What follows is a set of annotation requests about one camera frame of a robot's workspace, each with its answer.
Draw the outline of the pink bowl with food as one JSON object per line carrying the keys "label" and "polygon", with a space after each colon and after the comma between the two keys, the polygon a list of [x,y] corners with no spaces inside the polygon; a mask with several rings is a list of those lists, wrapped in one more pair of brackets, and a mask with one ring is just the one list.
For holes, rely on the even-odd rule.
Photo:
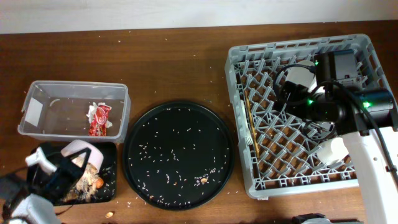
{"label": "pink bowl with food", "polygon": [[74,140],[65,146],[60,152],[64,157],[67,157],[75,152],[80,152],[83,149],[89,149],[90,156],[88,158],[88,163],[95,167],[96,171],[99,172],[104,160],[104,156],[102,152],[94,145],[86,141]]}

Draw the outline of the wooden chopstick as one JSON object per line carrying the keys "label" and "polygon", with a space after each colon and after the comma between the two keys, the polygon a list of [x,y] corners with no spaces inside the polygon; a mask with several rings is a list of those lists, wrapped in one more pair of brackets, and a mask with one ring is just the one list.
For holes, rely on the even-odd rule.
{"label": "wooden chopstick", "polygon": [[247,108],[248,115],[249,115],[249,124],[250,124],[250,128],[251,128],[251,133],[252,133],[253,146],[254,146],[254,149],[256,152],[256,157],[259,158],[260,153],[259,153],[259,148],[258,148],[257,139],[256,139],[256,130],[254,128],[254,121],[253,121],[253,117],[252,117],[252,113],[251,113],[251,105],[249,102],[247,90],[244,90],[243,93],[244,93],[246,108]]}

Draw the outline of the white plastic fork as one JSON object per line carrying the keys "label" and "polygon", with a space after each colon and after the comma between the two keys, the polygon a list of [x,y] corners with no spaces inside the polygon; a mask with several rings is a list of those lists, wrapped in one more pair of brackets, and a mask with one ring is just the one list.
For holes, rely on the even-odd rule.
{"label": "white plastic fork", "polygon": [[250,146],[250,145],[253,145],[253,140],[251,137],[251,132],[249,130],[249,126],[248,126],[248,120],[247,120],[246,110],[245,110],[245,102],[243,100],[241,100],[241,111],[242,111],[242,116],[243,116],[245,143],[247,146]]}

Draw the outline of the white tissue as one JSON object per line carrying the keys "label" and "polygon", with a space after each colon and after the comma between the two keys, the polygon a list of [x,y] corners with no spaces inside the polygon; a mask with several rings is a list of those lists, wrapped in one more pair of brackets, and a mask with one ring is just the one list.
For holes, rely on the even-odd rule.
{"label": "white tissue", "polygon": [[93,103],[93,105],[90,105],[86,116],[91,128],[97,124],[100,128],[110,128],[113,125],[108,119],[111,109],[112,107],[105,103]]}

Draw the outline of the red snack wrapper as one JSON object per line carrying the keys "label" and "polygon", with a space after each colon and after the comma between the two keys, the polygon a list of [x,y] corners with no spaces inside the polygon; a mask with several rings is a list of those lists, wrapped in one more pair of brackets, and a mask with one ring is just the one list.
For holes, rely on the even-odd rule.
{"label": "red snack wrapper", "polygon": [[106,130],[113,124],[108,120],[112,107],[105,103],[93,103],[89,106],[88,121],[90,123],[90,136],[106,136]]}

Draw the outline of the white paper cup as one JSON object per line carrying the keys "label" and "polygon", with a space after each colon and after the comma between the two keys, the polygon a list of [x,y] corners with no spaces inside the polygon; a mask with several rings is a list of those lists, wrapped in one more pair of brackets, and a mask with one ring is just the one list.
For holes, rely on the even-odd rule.
{"label": "white paper cup", "polygon": [[343,160],[348,154],[349,152],[341,137],[322,142],[320,144],[320,149],[317,151],[317,157],[327,166],[336,164]]}

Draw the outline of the orange carrot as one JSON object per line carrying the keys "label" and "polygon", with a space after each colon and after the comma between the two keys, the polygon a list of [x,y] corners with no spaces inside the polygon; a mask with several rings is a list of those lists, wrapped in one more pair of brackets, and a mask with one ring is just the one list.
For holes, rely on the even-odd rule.
{"label": "orange carrot", "polygon": [[104,184],[104,180],[101,177],[98,177],[95,181],[95,187],[100,189]]}

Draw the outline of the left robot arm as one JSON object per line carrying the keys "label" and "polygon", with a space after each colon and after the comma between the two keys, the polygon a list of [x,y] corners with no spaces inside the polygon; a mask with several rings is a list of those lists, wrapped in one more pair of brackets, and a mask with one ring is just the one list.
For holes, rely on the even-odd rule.
{"label": "left robot arm", "polygon": [[[83,176],[91,150],[83,148],[68,156],[45,155],[41,147],[26,157],[26,166],[1,176],[4,223],[60,223],[53,203],[64,198]],[[31,166],[48,175],[41,186],[30,185],[17,173]]]}

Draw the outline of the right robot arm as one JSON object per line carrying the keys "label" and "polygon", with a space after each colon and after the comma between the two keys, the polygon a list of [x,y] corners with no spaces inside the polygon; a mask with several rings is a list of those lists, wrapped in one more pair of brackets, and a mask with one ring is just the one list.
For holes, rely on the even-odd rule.
{"label": "right robot arm", "polygon": [[329,122],[348,151],[369,223],[397,223],[397,105],[385,88],[367,90],[353,50],[316,54],[312,65],[282,67],[277,104],[310,122]]}

